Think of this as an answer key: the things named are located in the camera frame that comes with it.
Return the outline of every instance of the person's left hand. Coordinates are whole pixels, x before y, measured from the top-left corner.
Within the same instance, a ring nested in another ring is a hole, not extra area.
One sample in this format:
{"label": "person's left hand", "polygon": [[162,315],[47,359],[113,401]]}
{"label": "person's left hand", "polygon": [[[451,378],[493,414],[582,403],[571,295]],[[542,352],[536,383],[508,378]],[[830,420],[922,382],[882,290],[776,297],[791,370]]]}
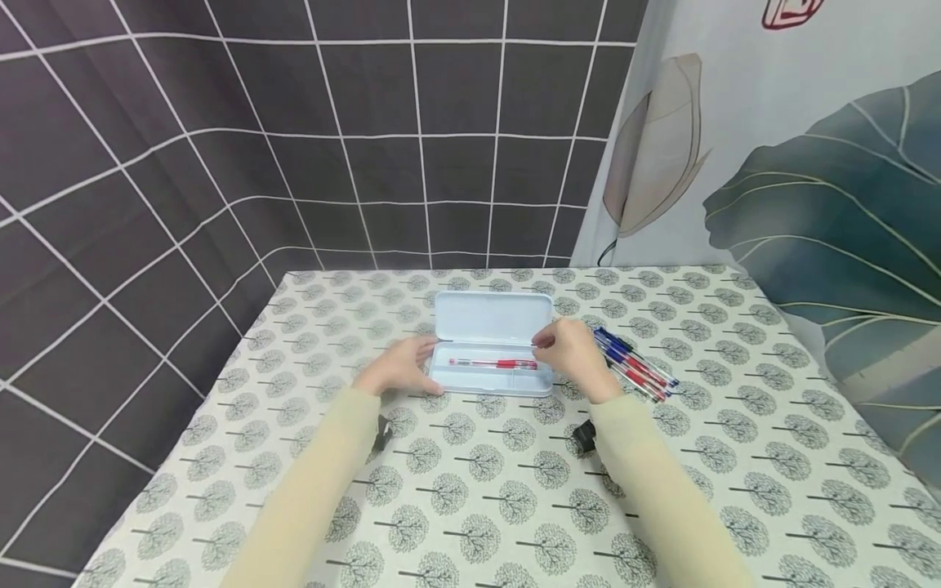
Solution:
{"label": "person's left hand", "polygon": [[389,388],[420,388],[440,396],[441,385],[422,373],[421,365],[435,351],[438,337],[409,337],[393,343],[353,380],[353,388],[375,396]]}

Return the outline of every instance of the dark gray fabric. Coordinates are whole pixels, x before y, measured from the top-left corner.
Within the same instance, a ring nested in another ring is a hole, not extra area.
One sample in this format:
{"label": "dark gray fabric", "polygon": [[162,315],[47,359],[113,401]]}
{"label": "dark gray fabric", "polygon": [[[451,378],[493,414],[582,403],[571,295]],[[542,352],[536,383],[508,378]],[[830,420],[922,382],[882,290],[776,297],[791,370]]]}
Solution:
{"label": "dark gray fabric", "polygon": [[644,5],[0,2],[0,583],[82,568],[285,271],[568,265]]}

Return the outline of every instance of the red logo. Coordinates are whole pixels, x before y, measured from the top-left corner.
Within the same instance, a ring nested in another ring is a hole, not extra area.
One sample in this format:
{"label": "red logo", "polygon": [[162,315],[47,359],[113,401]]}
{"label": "red logo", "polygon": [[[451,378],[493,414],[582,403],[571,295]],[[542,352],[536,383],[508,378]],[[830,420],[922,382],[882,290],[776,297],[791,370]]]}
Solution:
{"label": "red logo", "polygon": [[771,30],[800,26],[817,14],[821,6],[823,0],[768,0],[761,23]]}

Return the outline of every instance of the pencil case tray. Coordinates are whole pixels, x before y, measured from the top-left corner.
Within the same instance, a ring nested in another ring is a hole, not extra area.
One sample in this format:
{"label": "pencil case tray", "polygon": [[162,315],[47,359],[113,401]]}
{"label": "pencil case tray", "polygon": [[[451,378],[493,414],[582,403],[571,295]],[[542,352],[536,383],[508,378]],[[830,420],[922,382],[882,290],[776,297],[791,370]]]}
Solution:
{"label": "pencil case tray", "polygon": [[446,390],[471,394],[508,396],[546,396],[552,388],[552,370],[539,364],[535,370],[505,369],[489,366],[450,365],[451,358],[464,359],[532,359],[528,348],[507,345],[480,346],[441,342],[432,358],[429,375]]}

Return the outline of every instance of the wrist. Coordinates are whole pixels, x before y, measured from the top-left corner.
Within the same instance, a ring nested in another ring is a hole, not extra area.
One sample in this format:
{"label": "wrist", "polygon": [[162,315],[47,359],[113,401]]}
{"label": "wrist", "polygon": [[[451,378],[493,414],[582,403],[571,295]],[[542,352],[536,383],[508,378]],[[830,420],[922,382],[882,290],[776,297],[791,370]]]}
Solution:
{"label": "wrist", "polygon": [[379,370],[369,367],[353,379],[352,387],[372,396],[380,396],[389,387],[389,382]]}
{"label": "wrist", "polygon": [[601,367],[585,374],[576,383],[585,398],[593,405],[603,405],[609,400],[624,395],[617,376],[607,367]]}

